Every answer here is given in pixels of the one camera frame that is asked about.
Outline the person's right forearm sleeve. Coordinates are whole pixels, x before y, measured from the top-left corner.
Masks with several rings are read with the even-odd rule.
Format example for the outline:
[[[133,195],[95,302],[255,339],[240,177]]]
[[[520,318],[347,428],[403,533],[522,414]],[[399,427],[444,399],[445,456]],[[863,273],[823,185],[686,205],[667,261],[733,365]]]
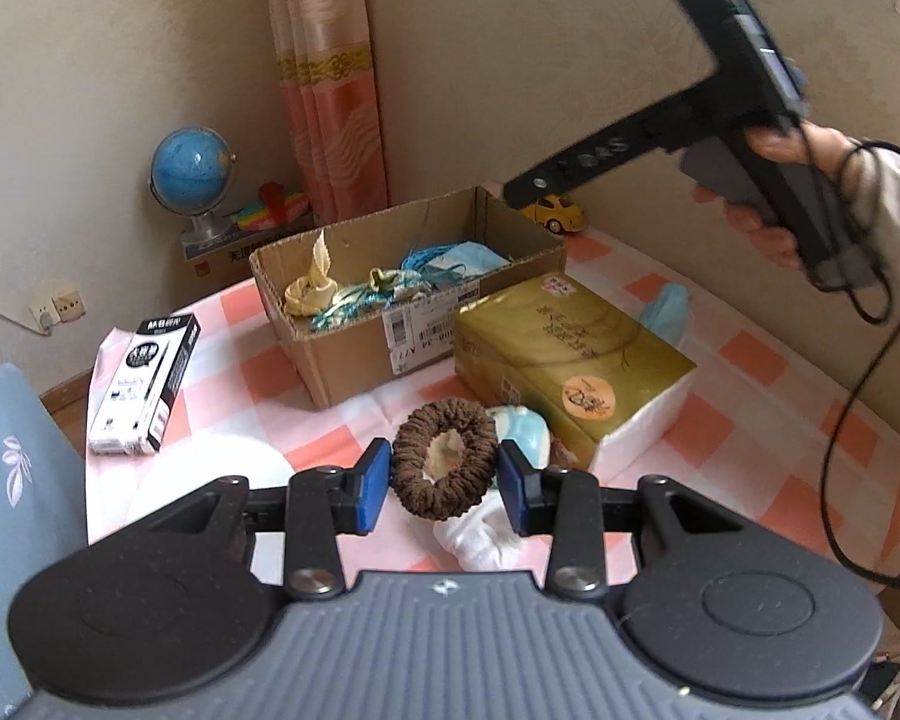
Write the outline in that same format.
[[[900,154],[889,149],[855,154],[852,211],[868,232],[900,307]]]

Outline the person's right hand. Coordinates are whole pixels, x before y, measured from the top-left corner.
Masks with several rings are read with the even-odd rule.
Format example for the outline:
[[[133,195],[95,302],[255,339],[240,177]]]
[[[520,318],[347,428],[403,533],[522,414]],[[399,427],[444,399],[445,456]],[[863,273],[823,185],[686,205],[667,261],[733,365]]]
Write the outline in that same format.
[[[860,158],[852,154],[857,144],[835,128],[803,124],[788,133],[750,128],[745,137],[752,151],[766,160],[781,164],[814,164],[847,195],[854,192],[859,183]],[[746,206],[724,202],[724,211],[728,224],[741,232],[764,259],[788,268],[802,265],[797,239],[792,232],[767,226],[758,211]]]

